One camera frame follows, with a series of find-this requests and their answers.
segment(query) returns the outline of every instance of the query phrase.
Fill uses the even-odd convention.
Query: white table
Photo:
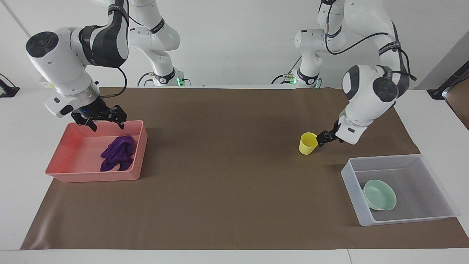
[[[0,99],[0,263],[467,263],[469,249],[414,250],[36,250],[19,247],[52,178],[43,173],[65,125],[43,102],[53,91],[22,88]],[[461,211],[469,233],[469,131],[444,101],[408,91],[396,109]]]

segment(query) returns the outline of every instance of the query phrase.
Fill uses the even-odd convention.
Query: clear plastic bin
[[[443,219],[459,210],[422,155],[351,158],[341,172],[360,225],[386,225]],[[390,211],[371,210],[362,188],[371,179],[395,191]]]

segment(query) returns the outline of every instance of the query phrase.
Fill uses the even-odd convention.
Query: purple towel
[[[112,170],[117,163],[119,170],[125,171],[132,164],[132,152],[134,150],[134,140],[131,136],[117,137],[101,154],[105,158],[101,164],[101,171]]]

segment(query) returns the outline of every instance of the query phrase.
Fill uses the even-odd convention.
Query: black label band
[[[386,51],[390,51],[392,49],[400,49],[400,48],[401,48],[401,43],[400,42],[398,42],[398,41],[391,42],[391,43],[386,44],[386,46],[379,49],[379,55],[381,56]]]
[[[165,85],[167,83],[169,83],[169,81],[174,78],[176,76],[176,69],[173,68],[173,71],[166,75],[166,76],[160,76],[160,75],[156,75],[155,74],[155,77],[156,79],[159,81],[159,83],[161,83],[162,85]]]
[[[156,25],[156,27],[150,29],[150,32],[152,34],[155,34],[156,32],[160,31],[163,28],[164,25],[165,25],[165,20],[163,18],[161,18],[161,21],[159,22],[159,24]]]
[[[340,26],[339,30],[337,30],[337,32],[335,32],[334,34],[332,34],[332,35],[327,34],[327,37],[329,39],[333,39],[333,38],[337,37],[341,31],[342,31],[342,26]]]
[[[297,71],[297,74],[298,74],[298,77],[303,80],[306,84],[308,85],[312,85],[314,84],[314,82],[316,82],[316,80],[318,79],[319,77],[319,74],[314,76],[314,77],[309,77],[309,76],[306,76],[304,74],[301,73],[300,69],[298,69]]]

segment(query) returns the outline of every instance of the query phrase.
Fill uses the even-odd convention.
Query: white wall
[[[4,1],[31,34],[107,22],[106,11],[87,0]],[[181,47],[170,52],[173,62],[194,85],[245,85],[268,84],[290,69],[299,57],[293,37],[301,29],[318,27],[320,1],[158,0],[157,3],[166,22],[182,38]],[[467,0],[385,0],[384,5],[398,28],[402,46],[411,58],[412,73],[419,81],[468,30]],[[27,37],[12,24],[2,6],[0,9],[0,71],[20,85],[37,85],[37,72],[26,66]],[[359,40],[347,30],[345,33],[350,36],[349,44]],[[377,49],[371,42],[334,58],[329,54],[322,57],[325,86],[340,87],[343,73],[354,64],[378,64]],[[134,48],[130,48],[130,58],[122,68],[130,85],[151,70],[144,56]],[[89,72],[103,86],[123,83],[115,69],[90,67]]]
[[[456,43],[446,56],[431,70],[416,89],[437,89],[469,60],[469,31]]]

